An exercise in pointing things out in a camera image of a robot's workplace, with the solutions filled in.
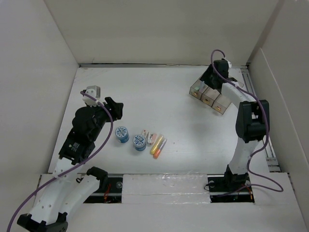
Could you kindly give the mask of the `yellow highlighter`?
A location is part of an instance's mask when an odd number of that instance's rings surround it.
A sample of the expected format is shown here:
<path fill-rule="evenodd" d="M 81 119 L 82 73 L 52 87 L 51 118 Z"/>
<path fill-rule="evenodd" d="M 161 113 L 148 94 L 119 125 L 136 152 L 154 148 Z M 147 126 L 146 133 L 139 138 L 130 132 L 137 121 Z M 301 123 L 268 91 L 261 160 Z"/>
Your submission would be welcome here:
<path fill-rule="evenodd" d="M 156 142 L 154 143 L 152 149 L 150 150 L 150 154 L 154 155 L 156 150 L 158 149 L 160 143 L 162 142 L 162 140 L 164 139 L 163 135 L 159 135 L 159 137 L 157 138 Z"/>

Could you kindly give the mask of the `orange highlighter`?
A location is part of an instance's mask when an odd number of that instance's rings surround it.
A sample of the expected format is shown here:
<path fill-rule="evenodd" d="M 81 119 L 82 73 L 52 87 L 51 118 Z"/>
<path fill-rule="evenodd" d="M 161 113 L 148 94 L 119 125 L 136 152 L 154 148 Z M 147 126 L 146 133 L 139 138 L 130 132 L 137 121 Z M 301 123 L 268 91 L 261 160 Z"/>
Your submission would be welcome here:
<path fill-rule="evenodd" d="M 164 140 L 160 143 L 159 147 L 156 149 L 155 153 L 153 154 L 153 158 L 154 158 L 154 159 L 157 159 L 157 158 L 159 157 L 159 155 L 160 155 L 160 153 L 161 153 L 161 151 L 162 151 L 162 149 L 164 148 L 164 146 L 165 146 L 166 143 L 167 143 L 167 139 L 164 139 Z"/>

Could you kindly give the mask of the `blue highlighter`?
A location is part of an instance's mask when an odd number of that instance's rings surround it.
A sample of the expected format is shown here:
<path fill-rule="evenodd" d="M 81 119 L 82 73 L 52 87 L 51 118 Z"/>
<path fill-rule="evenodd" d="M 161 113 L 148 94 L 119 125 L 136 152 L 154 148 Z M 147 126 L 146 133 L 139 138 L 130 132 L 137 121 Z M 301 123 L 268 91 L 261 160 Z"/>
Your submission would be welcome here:
<path fill-rule="evenodd" d="M 199 84 L 199 92 L 203 93 L 205 91 L 205 83 L 200 81 L 200 84 Z"/>

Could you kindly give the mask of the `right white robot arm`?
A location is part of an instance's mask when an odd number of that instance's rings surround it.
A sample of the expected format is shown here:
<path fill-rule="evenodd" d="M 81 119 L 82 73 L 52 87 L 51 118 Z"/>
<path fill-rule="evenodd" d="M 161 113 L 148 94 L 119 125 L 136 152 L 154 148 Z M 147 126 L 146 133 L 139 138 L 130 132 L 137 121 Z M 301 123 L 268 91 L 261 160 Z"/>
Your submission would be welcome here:
<path fill-rule="evenodd" d="M 208 87 L 219 91 L 237 109 L 237 146 L 232 160 L 227 165 L 224 176 L 209 177 L 207 187 L 210 192 L 233 192 L 249 181 L 248 161 L 258 143 L 267 134 L 269 123 L 269 103 L 258 103 L 253 94 L 242 89 L 237 80 L 228 77 L 229 63 L 226 59 L 215 60 L 200 77 Z"/>

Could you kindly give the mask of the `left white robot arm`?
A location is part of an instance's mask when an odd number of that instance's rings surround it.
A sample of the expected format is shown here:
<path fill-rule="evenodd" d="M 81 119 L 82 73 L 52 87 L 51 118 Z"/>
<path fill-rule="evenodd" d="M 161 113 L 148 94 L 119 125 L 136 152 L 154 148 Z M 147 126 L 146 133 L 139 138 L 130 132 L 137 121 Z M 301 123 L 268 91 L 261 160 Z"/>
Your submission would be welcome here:
<path fill-rule="evenodd" d="M 99 98 L 83 94 L 85 106 L 75 112 L 72 128 L 59 152 L 53 177 L 31 193 L 30 200 L 40 190 L 42 196 L 37 204 L 26 214 L 21 214 L 17 224 L 29 232 L 65 232 L 69 217 L 95 191 L 108 188 L 108 173 L 98 167 L 91 167 L 74 189 L 71 187 L 77 174 L 108 142 L 95 149 L 105 123 L 110 123 L 108 136 L 113 131 L 114 121 L 123 116 L 123 103 L 106 97 L 104 102 Z"/>

